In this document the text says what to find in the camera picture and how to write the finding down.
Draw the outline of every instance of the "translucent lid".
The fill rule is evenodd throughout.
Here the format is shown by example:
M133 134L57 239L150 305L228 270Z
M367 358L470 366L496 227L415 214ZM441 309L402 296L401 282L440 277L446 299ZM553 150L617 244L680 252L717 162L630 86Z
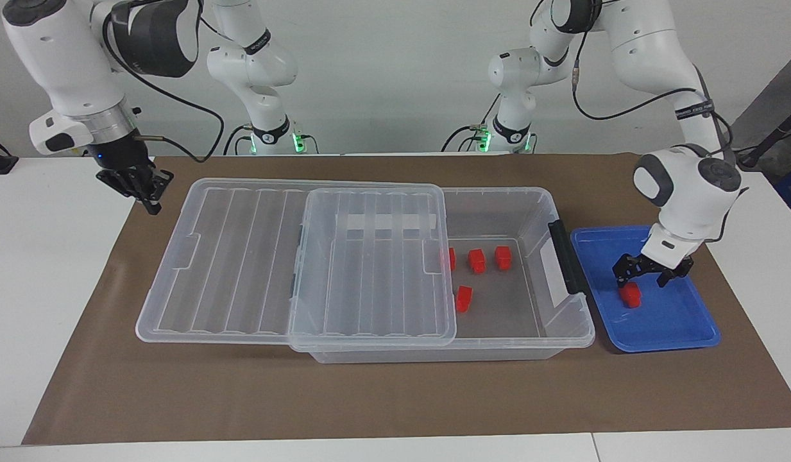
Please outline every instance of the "translucent lid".
M427 239L427 248L437 245L443 249L446 246L446 231L444 219L443 196L437 187L412 184L382 184L378 182L330 182L330 181L304 181L304 180L259 180L245 178L206 178L201 179L192 185L187 193L187 199L182 207L182 212L178 218L173 234L170 237L164 257L158 267L157 275L153 281L151 290L147 295L145 305L141 310L136 331L140 339L147 342L176 342L176 343L220 343L220 344L290 344L290 315L291 302L298 301L304 296L304 301L316 300L317 287L322 286L325 291L331 287L332 295L330 300L326 298L322 302L321 317L327 318L328 307L330 308L330 324L324 324L324 336L334 339L337 337L358 340L374 340L383 338L383 345L401 345L401 342L408 342L411 336L418 336L421 340L432 342L445 341L439 338L448 336L448 340L454 336L455 325L454 302L452 299L452 283L448 272L448 254L441 252L439 259L427 257L425 268L427 274L421 271L422 275L407 274L406 284L395 284L403 287L415 287L419 290L420 283L417 280L432 278L436 286L432 289L424 287L417 292L419 296L425 296L427 303L421 305L427 310L425 317L429 319L439 318L439 298L445 296L448 304L448 315L440 316L439 325L434 324L431 328L419 328L418 318L415 318L419 307L411 305L407 313L407 304L404 304L404 328L392 328L392 339L382 330L376 328L372 332L363 332L366 326L358 325L357 332L350 333L346 328L337 332L330 332L331 322L334 314L339 312L339 304L336 299L336 284L338 279L329 278L326 282L319 281L316 272L302 267L302 259L312 261L319 255L315 241L310 246L310 251L305 252L302 248L299 252L299 243L302 236L307 235L308 239L317 239L325 242L327 229L318 223L310 225L311 219L304 223L305 206L310 203L307 201L310 192L315 190L336 191L340 196L364 197L357 193L367 188L375 188L377 196L389 197L395 192L404 188L404 195L396 195L401 200L395 208L389 209L393 213L392 218L386 218L388 213L384 209L379 209L380 213L375 213L374 219L377 220L375 226L380 227L375 231L377 236L395 236L393 226L396 223L404 223L403 228L399 228L397 233L403 239L395 239L393 242L399 243L398 248L403 249L404 267L415 266L414 260L417 255L425 251L424 246L415 246L414 240L420 237ZM317 201L314 210L321 210L321 201ZM332 222L336 225L336 209L333 211ZM346 211L346 232L344 237L348 239L336 239L336 242L344 242L348 249L354 249L354 239L358 234L364 235L365 221L364 214L354 211ZM337 229L330 231L332 236L337 236ZM374 255L375 268L377 271L372 281L374 301L380 301L380 290L383 279L378 274L383 274L383 265L378 265L378 260L383 259L389 264L393 261L395 253L383 253L384 247L378 245L378 239L373 239L375 248L378 252ZM336 276L343 274L343 280L362 280L364 286L369 281L367 276L362 278L362 269L357 268L353 274L350 261L345 263L345 269L336 269ZM296 272L302 277L296 278ZM300 293L296 298L293 296L293 284L296 291ZM412 293L404 296L404 300L412 300ZM361 307L369 305L352 302L352 297L348 299L346 305L348 312L346 316L360 316ZM302 307L299 313L310 316L316 312L317 306L298 305ZM380 316L381 310L374 310ZM298 327L296 338L315 337L316 329L307 328L302 323L303 318L294 323ZM309 340L302 340L302 347L307 348L311 345Z
M442 190L311 192L290 321L296 351L450 343L456 325Z

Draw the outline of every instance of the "green light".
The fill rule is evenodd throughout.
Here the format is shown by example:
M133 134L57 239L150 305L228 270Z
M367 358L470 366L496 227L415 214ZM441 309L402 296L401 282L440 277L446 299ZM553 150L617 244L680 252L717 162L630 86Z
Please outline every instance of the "green light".
M492 133L489 133L489 131L484 132L482 143L478 144L478 150L480 150L480 152L488 152L489 144L491 142L492 142Z
M304 140L297 133L293 133L293 146L295 146L296 154L307 151L307 145L304 144Z

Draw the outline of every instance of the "white wall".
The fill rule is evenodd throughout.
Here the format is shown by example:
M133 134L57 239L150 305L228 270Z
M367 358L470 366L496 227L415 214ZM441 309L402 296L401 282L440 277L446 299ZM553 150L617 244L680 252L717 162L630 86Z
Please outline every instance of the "white wall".
M0 0L0 10L6 0ZM495 90L486 79L493 53L526 46L535 0L286 0L260 2L264 20L295 53L298 81L281 88L287 111L328 152L438 150L449 132L479 122ZM791 59L791 0L671 0L681 42L706 77L718 110L735 120ZM213 21L212 12L205 16ZM220 43L201 30L202 50ZM613 74L608 41L590 35L580 98L608 114L647 97ZM228 130L248 122L233 94L212 81L204 53L181 80L158 84L220 111ZM202 154L216 126L205 114L120 76L144 133L169 135ZM567 81L535 90L539 152L647 151L682 141L667 103L606 123L572 107ZM26 124L49 108L0 27L0 139L33 154ZM172 154L154 146L155 154Z

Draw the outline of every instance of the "translucent storage box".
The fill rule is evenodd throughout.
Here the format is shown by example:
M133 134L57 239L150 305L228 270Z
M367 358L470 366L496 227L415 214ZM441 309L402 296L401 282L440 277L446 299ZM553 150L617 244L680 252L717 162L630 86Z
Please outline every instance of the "translucent storage box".
M595 337L585 296L565 289L556 219L540 188L200 180L137 334L290 345L322 363L547 359ZM496 245L512 249L509 271ZM485 275L466 266L474 248ZM456 314L460 284L475 295Z

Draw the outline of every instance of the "plastic lid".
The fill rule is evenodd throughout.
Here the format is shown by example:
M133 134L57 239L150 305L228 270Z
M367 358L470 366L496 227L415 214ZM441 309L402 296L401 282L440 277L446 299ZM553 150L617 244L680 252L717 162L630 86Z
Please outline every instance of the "plastic lid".
M449 344L456 324L442 190L310 192L290 310L296 351Z

